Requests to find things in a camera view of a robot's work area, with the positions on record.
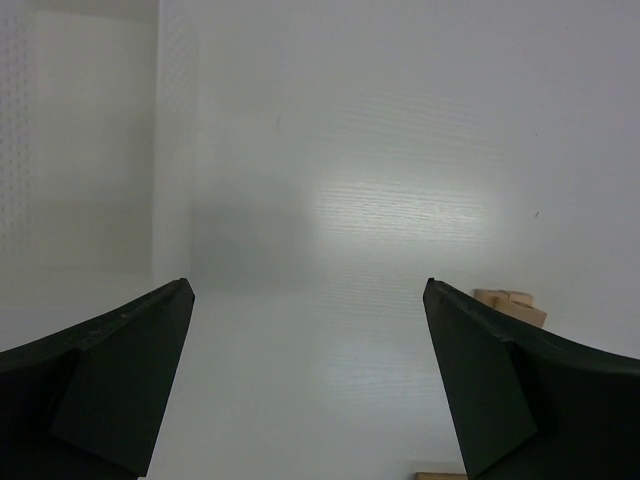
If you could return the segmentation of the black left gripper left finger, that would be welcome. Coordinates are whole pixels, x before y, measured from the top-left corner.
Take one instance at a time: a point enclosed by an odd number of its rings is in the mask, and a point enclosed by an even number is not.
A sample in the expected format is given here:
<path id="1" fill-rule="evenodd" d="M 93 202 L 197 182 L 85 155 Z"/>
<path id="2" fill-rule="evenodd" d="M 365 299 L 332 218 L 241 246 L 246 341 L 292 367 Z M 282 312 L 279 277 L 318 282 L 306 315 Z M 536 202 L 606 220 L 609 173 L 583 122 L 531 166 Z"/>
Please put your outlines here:
<path id="1" fill-rule="evenodd" d="M 194 303 L 180 278 L 2 352 L 2 478 L 146 476 Z"/>

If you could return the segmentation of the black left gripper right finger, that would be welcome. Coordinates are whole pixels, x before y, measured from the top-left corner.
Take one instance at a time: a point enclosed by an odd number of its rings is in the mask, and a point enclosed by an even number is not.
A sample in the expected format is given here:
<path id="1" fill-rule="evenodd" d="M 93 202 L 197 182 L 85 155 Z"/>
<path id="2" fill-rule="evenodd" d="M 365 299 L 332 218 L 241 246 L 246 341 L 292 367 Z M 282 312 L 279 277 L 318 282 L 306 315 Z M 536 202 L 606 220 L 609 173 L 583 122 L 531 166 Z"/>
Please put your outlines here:
<path id="1" fill-rule="evenodd" d="M 435 279 L 423 303 L 468 478 L 638 478 L 638 360 Z"/>

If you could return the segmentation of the light wooden long block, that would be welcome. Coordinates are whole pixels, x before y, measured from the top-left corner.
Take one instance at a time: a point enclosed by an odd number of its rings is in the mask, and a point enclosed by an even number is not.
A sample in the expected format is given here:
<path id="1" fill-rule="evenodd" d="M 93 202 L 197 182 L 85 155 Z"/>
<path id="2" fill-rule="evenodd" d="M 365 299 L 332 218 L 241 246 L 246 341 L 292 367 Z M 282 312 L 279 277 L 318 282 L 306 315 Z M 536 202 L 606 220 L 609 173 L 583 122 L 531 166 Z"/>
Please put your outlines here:
<path id="1" fill-rule="evenodd" d="M 474 298 L 524 323 L 543 328 L 547 314 L 533 305 L 533 296 L 519 291 L 475 289 Z"/>

